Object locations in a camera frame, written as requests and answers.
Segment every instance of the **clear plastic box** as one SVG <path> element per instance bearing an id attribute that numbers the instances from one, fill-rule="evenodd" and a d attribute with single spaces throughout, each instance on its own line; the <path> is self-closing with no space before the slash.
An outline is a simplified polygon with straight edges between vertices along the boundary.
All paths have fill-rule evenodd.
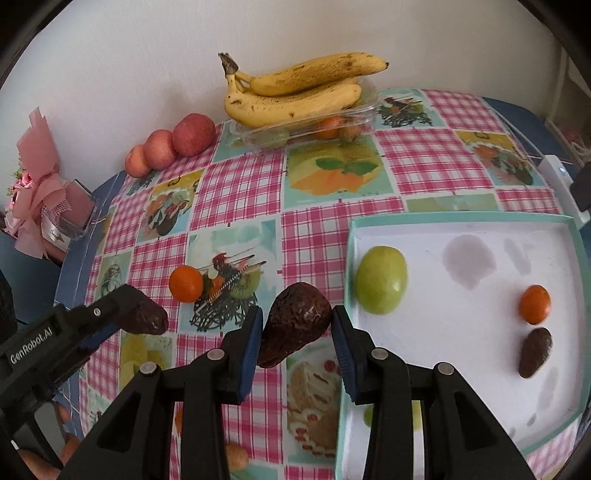
<path id="1" fill-rule="evenodd" d="M 285 122 L 271 127 L 250 128 L 234 120 L 230 122 L 230 133 L 239 137 L 246 148 L 253 152 L 283 148 L 295 142 L 323 140 L 319 132 L 334 130 L 334 126 L 322 128 L 321 122 L 338 116 L 341 119 L 339 135 L 342 141 L 352 141 L 361 134 L 374 131 L 376 112 L 379 107 L 378 90 L 365 77 L 358 78 L 361 96 L 353 106 L 339 112 L 311 116 L 293 122 Z"/>

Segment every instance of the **banana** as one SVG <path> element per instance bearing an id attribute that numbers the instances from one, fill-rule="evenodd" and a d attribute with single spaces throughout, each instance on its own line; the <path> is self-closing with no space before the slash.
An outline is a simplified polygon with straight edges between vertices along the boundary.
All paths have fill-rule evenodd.
<path id="1" fill-rule="evenodd" d="M 363 52 L 339 53 L 293 65 L 279 72 L 253 77 L 239 70 L 236 78 L 262 96 L 290 95 L 324 83 L 371 75 L 388 68 L 380 57 Z"/>
<path id="2" fill-rule="evenodd" d="M 228 81 L 224 109 L 231 118 L 251 128 L 340 112 L 353 105 L 361 95 L 361 87 L 353 78 L 331 82 L 296 95 L 257 95 L 251 89 L 239 86 L 240 80 L 236 78 L 238 66 L 228 54 L 220 53 L 219 56 Z"/>

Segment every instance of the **tablecloth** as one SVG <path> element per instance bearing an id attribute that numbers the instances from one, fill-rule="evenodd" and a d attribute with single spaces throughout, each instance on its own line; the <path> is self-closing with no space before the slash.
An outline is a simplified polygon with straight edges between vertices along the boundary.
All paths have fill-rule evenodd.
<path id="1" fill-rule="evenodd" d="M 523 147 L 481 98 L 438 90 L 381 93 L 375 133 L 350 144 L 311 142 L 254 154 L 225 122 L 203 154 L 141 180 L 125 179 L 103 223 L 85 302 L 127 282 L 168 311 L 170 329 L 161 338 L 117 333 L 92 356 L 80 373 L 84 432 L 141 361 L 163 368 L 188 364 L 238 328 L 249 305 L 268 311 L 284 286 L 306 281 L 333 305 L 341 303 L 352 217 L 433 210 L 561 213 Z M 223 304 L 197 314 L 168 291 L 168 277 L 182 264 L 201 270 L 206 289 L 228 272 L 251 267 L 251 273 Z M 314 373 L 328 389 L 307 380 Z M 317 395 L 329 406 L 321 408 Z M 257 368 L 251 395 L 241 406 L 223 409 L 226 440 L 244 446 L 251 458 L 234 477 L 333 478 L 339 395 L 328 336 L 275 368 Z M 319 409 L 321 419 L 306 416 Z M 527 457 L 538 478 L 566 460 L 576 428 L 577 422 Z M 173 428 L 173 479 L 180 477 L 179 444 Z"/>

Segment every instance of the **pink wrapping paper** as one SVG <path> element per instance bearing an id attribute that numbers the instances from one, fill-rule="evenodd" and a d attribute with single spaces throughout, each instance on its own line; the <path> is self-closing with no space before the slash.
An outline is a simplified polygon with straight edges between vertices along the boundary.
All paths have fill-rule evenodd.
<path id="1" fill-rule="evenodd" d="M 7 231 L 17 236 L 17 250 L 41 258 L 47 256 L 39 227 L 41 207 L 56 207 L 66 199 L 66 189 L 58 175 L 59 157 L 47 120 L 38 108 L 29 120 L 31 127 L 17 142 L 17 148 L 31 182 L 17 193 L 10 218 L 7 217 Z"/>

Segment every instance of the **white wall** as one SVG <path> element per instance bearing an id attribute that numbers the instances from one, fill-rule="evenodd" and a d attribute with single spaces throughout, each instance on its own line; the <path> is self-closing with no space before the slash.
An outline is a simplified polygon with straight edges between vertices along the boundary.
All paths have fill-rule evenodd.
<path id="1" fill-rule="evenodd" d="M 553 36 L 517 0 L 74 0 L 0 90 L 0 203 L 37 106 L 65 177 L 91 189 L 131 146 L 198 111 L 225 119 L 217 57 L 261 73 L 340 51 L 378 54 L 380 87 L 461 90 L 545 109 Z"/>

